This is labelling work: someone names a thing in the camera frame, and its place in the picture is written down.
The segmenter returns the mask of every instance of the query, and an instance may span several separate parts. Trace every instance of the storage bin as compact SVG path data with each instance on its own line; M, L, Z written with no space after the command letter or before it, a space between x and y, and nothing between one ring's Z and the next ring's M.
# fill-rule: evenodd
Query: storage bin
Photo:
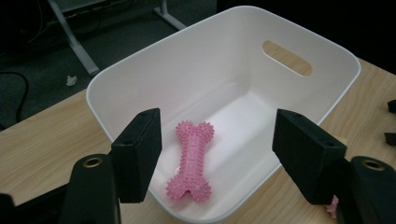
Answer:
M277 49L270 57L264 52L268 43L304 59L308 74L277 61ZM260 8L234 7L103 70L90 83L87 102L111 141L139 112L159 107L163 152L149 192L178 219L215 223L280 167L272 151L276 110L320 124L360 70L348 50L303 27ZM182 120L215 128L204 169L213 193L203 204L190 195L180 202L166 196L179 166L176 126Z

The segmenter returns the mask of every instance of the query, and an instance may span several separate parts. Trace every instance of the spiky rubber bone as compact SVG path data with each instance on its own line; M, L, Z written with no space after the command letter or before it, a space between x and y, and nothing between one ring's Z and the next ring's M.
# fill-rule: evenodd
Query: spiky rubber bone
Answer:
M212 194L204 178L205 145L212 140L215 130L208 122L194 126L191 121L182 121L176 130L182 144L180 167L168 182L166 194L173 200L180 200L189 191L196 202L204 203Z

